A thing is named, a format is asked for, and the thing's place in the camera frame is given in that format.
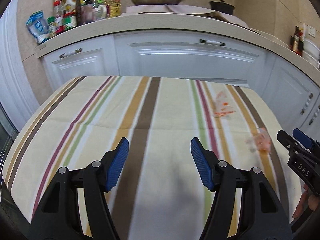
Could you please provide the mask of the person's right hand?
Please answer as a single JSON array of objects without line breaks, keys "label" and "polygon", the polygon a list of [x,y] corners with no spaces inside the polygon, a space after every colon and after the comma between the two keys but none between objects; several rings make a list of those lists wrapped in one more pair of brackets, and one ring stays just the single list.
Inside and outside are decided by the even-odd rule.
[{"label": "person's right hand", "polygon": [[299,203],[296,206],[296,209],[292,215],[293,219],[298,218],[303,213],[303,206],[307,204],[309,209],[315,211],[319,206],[319,197],[316,197],[314,194],[309,194],[311,191],[309,187],[304,184],[303,185],[304,192],[302,193]]}]

